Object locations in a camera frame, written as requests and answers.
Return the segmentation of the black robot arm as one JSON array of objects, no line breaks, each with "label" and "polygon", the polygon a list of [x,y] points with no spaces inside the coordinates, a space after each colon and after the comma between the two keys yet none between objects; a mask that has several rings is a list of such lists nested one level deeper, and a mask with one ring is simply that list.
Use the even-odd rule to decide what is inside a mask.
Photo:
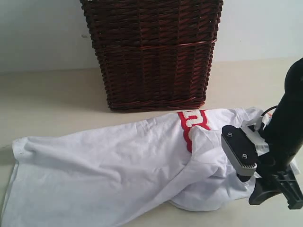
[{"label": "black robot arm", "polygon": [[290,167],[303,145],[303,61],[296,61],[285,78],[285,93],[261,132],[269,152],[258,157],[255,189],[250,205],[283,194],[290,210],[303,207],[303,194]]}]

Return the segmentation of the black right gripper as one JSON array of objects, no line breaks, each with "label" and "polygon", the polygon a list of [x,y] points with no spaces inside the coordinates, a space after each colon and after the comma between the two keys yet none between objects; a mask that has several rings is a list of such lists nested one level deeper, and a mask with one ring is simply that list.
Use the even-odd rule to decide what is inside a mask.
[{"label": "black right gripper", "polygon": [[290,210],[303,207],[303,194],[290,164],[279,166],[269,152],[258,157],[255,188],[249,205],[260,205],[273,196],[283,194]]}]

